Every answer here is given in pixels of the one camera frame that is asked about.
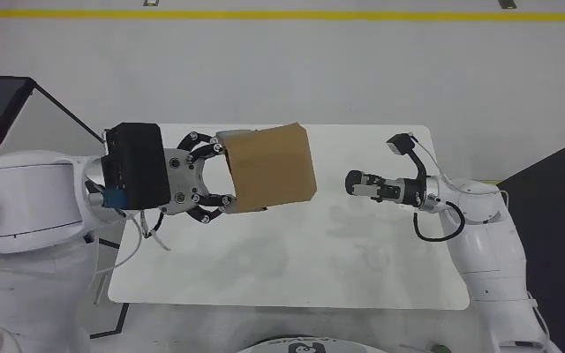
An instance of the white cable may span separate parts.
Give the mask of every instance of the white cable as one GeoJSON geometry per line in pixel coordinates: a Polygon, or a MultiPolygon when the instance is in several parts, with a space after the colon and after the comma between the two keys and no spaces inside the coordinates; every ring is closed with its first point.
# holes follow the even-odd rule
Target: white cable
{"type": "Polygon", "coordinates": [[[549,337],[549,327],[547,327],[547,323],[544,320],[544,317],[541,316],[541,312],[539,312],[538,309],[538,302],[536,302],[535,299],[531,296],[530,291],[528,291],[528,298],[534,301],[535,305],[532,306],[533,311],[536,313],[536,315],[538,315],[539,320],[541,321],[541,324],[544,327],[544,331],[546,334],[546,341],[542,344],[541,349],[539,350],[541,353],[544,353],[547,350],[547,346],[549,345],[549,342],[551,341],[551,338],[549,337]]]}
{"type": "Polygon", "coordinates": [[[108,267],[108,268],[105,268],[103,270],[96,271],[95,274],[103,274],[105,272],[111,271],[115,268],[122,266],[124,263],[129,261],[133,257],[133,255],[135,255],[138,252],[139,248],[141,247],[141,240],[143,239],[143,231],[141,230],[141,227],[140,227],[138,221],[135,218],[133,218],[133,216],[128,217],[128,219],[132,220],[133,224],[135,224],[135,227],[138,229],[139,240],[138,240],[137,246],[135,247],[133,252],[127,258],[123,259],[122,261],[120,261],[119,263],[115,264],[112,267],[108,267]]]}
{"type": "Polygon", "coordinates": [[[165,245],[165,243],[157,236],[157,232],[156,232],[156,231],[154,231],[153,229],[151,229],[151,231],[149,232],[149,234],[151,234],[151,237],[152,237],[153,239],[155,239],[155,242],[157,242],[157,243],[163,248],[164,251],[170,252],[170,248],[169,248],[167,245],[165,245]]]}
{"type": "Polygon", "coordinates": [[[421,352],[421,353],[433,353],[431,350],[421,349],[421,348],[418,348],[418,347],[412,347],[412,346],[409,346],[408,344],[399,344],[399,346],[400,346],[400,348],[416,350],[417,352],[421,352]]]}
{"type": "MultiPolygon", "coordinates": [[[[16,335],[15,335],[15,334],[13,334],[12,332],[8,331],[8,329],[3,328],[3,327],[1,327],[1,326],[0,326],[0,331],[6,332],[6,334],[8,334],[8,335],[10,336],[10,338],[13,339],[13,341],[14,341],[15,344],[16,344],[16,348],[18,349],[18,353],[23,353],[23,350],[21,350],[21,347],[19,346],[18,340],[16,340],[16,335]]],[[[3,351],[3,346],[4,346],[4,345],[0,345],[0,351],[3,351]]]]}
{"type": "Polygon", "coordinates": [[[458,187],[456,187],[455,185],[453,185],[453,183],[452,183],[451,180],[448,178],[448,176],[446,176],[445,173],[443,173],[443,171],[441,170],[440,165],[439,165],[438,162],[435,160],[435,158],[433,157],[432,153],[431,153],[430,151],[428,151],[428,149],[425,148],[421,143],[419,143],[419,141],[417,141],[416,139],[413,139],[413,140],[418,144],[418,146],[420,146],[424,151],[426,151],[427,155],[429,155],[430,158],[432,159],[433,164],[435,164],[435,166],[437,167],[437,169],[440,171],[441,179],[442,179],[448,186],[450,186],[454,191],[456,191],[456,192],[461,192],[461,193],[466,193],[466,194],[468,194],[468,195],[477,195],[477,196],[480,196],[480,195],[491,195],[491,194],[495,194],[495,193],[503,193],[503,194],[506,195],[506,208],[509,208],[509,207],[510,207],[510,195],[509,195],[509,192],[507,192],[506,190],[497,190],[497,191],[495,191],[495,192],[468,192],[468,191],[466,191],[466,190],[461,190],[461,189],[459,189],[458,187]]]}

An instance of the gray floor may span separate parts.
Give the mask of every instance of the gray floor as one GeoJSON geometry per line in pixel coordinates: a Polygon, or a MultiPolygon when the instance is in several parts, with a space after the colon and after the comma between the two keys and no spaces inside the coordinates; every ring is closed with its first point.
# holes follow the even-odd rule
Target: gray floor
{"type": "Polygon", "coordinates": [[[401,343],[454,352],[486,352],[472,310],[311,310],[292,308],[131,305],[120,335],[93,340],[102,352],[237,352],[279,334],[311,334],[362,342],[389,352],[401,343]]]}

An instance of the screw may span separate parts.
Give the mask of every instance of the screw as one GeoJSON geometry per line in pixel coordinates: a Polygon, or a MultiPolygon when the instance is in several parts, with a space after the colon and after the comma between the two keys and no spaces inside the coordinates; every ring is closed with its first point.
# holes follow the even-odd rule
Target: screw
{"type": "Polygon", "coordinates": [[[177,202],[178,204],[182,204],[185,201],[186,201],[186,196],[182,192],[179,192],[177,193],[177,195],[175,195],[175,202],[177,202]]]}
{"type": "Polygon", "coordinates": [[[180,166],[180,161],[178,160],[178,158],[171,158],[169,165],[171,168],[176,169],[180,166]]]}

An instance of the black panel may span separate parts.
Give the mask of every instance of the black panel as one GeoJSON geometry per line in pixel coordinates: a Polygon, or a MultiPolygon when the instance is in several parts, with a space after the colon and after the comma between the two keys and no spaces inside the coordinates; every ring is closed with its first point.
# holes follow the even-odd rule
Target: black panel
{"type": "Polygon", "coordinates": [[[30,78],[0,76],[0,144],[34,87],[35,82],[30,78]]]}
{"type": "Polygon", "coordinates": [[[565,149],[498,184],[524,244],[528,290],[552,341],[565,349],[565,149]]]}

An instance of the cable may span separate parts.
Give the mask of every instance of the cable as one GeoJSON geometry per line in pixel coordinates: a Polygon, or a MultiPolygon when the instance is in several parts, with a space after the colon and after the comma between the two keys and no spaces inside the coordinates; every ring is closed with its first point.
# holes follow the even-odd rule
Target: cable
{"type": "MultiPolygon", "coordinates": [[[[23,350],[21,350],[21,347],[19,346],[18,340],[16,340],[16,335],[15,335],[15,334],[13,334],[12,332],[8,331],[7,328],[3,328],[3,327],[1,327],[1,326],[0,326],[0,331],[6,332],[6,334],[8,334],[8,335],[10,336],[10,338],[13,339],[13,341],[14,341],[15,344],[16,344],[16,348],[18,349],[18,353],[22,353],[22,352],[23,352],[23,350]]],[[[3,350],[3,346],[4,346],[3,344],[0,344],[0,351],[3,350]]]]}
{"type": "Polygon", "coordinates": [[[427,155],[430,156],[430,158],[433,161],[433,164],[435,164],[435,166],[437,167],[437,169],[440,172],[440,176],[441,179],[445,182],[445,184],[447,184],[452,190],[456,191],[456,192],[461,192],[461,193],[466,193],[468,195],[476,195],[476,196],[480,196],[480,195],[491,195],[491,194],[496,194],[496,193],[503,193],[506,195],[506,208],[509,209],[510,207],[510,195],[506,190],[497,190],[494,192],[468,192],[466,190],[461,190],[458,187],[456,187],[455,185],[453,185],[453,183],[451,182],[451,180],[448,178],[448,176],[445,175],[445,173],[443,173],[443,171],[440,168],[440,165],[438,164],[438,162],[435,160],[435,158],[433,157],[433,154],[424,147],[424,145],[422,145],[418,139],[416,139],[416,137],[410,132],[409,133],[410,137],[414,140],[414,142],[416,142],[418,144],[418,146],[420,146],[424,151],[426,151],[427,155]]]}
{"type": "Polygon", "coordinates": [[[459,234],[461,234],[463,228],[465,228],[465,216],[463,215],[463,212],[461,212],[461,209],[452,202],[446,201],[445,204],[453,208],[457,212],[457,215],[459,216],[460,223],[457,230],[446,237],[424,237],[422,236],[422,233],[420,233],[420,229],[418,228],[418,213],[414,212],[414,230],[416,231],[416,235],[420,239],[430,243],[440,243],[440,242],[448,241],[449,239],[453,239],[454,237],[457,237],[459,234]]]}
{"type": "Polygon", "coordinates": [[[541,316],[541,312],[539,312],[539,309],[538,309],[538,302],[536,301],[536,299],[534,299],[534,298],[531,296],[530,291],[528,291],[528,298],[529,298],[530,300],[533,300],[533,301],[534,301],[535,305],[532,306],[532,307],[533,307],[533,311],[536,313],[536,315],[538,315],[538,318],[539,318],[539,320],[541,321],[542,326],[544,327],[544,331],[545,331],[545,334],[546,334],[546,341],[541,345],[541,349],[539,350],[541,353],[544,353],[544,352],[547,350],[547,345],[548,345],[549,342],[551,341],[551,338],[549,337],[549,327],[547,327],[547,323],[546,323],[546,321],[544,320],[544,317],[541,316]]]}
{"type": "Polygon", "coordinates": [[[105,273],[105,272],[111,271],[111,270],[113,270],[113,269],[115,269],[115,268],[118,268],[118,267],[122,266],[124,263],[126,263],[127,261],[129,261],[129,260],[133,257],[133,255],[135,255],[135,254],[138,252],[139,248],[141,247],[141,240],[143,239],[143,232],[142,232],[142,230],[141,230],[141,227],[140,227],[138,221],[137,221],[135,218],[133,218],[133,216],[128,217],[128,219],[132,220],[133,224],[135,224],[135,227],[138,229],[138,233],[139,233],[138,244],[136,245],[136,247],[135,247],[135,249],[133,250],[133,252],[132,252],[127,258],[123,259],[122,261],[120,261],[119,263],[115,264],[115,265],[112,266],[112,267],[108,267],[108,268],[105,268],[105,269],[103,269],[103,270],[96,271],[95,274],[103,274],[103,273],[105,273]]]}

